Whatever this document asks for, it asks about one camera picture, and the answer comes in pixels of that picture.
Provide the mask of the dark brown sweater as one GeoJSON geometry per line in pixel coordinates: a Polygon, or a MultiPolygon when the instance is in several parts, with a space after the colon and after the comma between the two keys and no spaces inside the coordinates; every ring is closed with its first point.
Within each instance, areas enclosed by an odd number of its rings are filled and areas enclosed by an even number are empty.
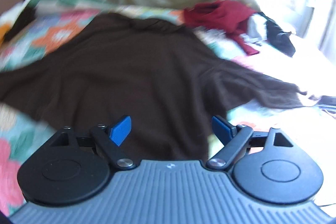
{"type": "Polygon", "coordinates": [[[54,129],[85,132],[123,115],[134,159],[206,160],[212,116],[257,100],[302,106],[295,84],[224,60],[184,26],[100,14],[56,51],[1,73],[1,102],[54,129]]]}

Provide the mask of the black garment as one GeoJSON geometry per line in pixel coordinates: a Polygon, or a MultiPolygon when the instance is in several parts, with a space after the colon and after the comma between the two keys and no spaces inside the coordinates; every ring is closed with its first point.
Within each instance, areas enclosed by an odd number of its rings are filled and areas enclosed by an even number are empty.
{"type": "Polygon", "coordinates": [[[273,19],[266,16],[263,12],[258,12],[266,19],[266,36],[268,43],[278,51],[288,57],[295,54],[295,47],[290,41],[291,32],[285,32],[273,19]]]}

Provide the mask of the white grey garment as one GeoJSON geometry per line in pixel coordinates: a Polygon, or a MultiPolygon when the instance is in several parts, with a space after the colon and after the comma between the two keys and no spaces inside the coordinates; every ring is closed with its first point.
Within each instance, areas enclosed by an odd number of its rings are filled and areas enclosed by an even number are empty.
{"type": "Polygon", "coordinates": [[[267,19],[260,14],[253,14],[247,22],[247,30],[240,37],[250,44],[258,44],[267,40],[267,19]]]}

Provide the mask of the red garment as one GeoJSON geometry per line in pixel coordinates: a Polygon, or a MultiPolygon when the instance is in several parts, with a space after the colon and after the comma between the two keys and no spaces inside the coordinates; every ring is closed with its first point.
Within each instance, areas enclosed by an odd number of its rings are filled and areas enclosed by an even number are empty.
{"type": "Polygon", "coordinates": [[[253,14],[256,14],[256,10],[232,0],[198,3],[192,8],[183,10],[185,25],[192,28],[222,30],[248,56],[259,53],[241,37],[247,33],[248,20],[253,14]]]}

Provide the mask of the white orange goose plush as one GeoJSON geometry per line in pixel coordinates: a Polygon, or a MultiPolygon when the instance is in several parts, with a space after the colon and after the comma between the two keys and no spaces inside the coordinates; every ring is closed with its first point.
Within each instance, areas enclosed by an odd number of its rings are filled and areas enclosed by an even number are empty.
{"type": "Polygon", "coordinates": [[[19,14],[28,6],[29,1],[22,0],[1,14],[1,45],[6,43],[3,40],[5,33],[12,28],[19,14]]]}

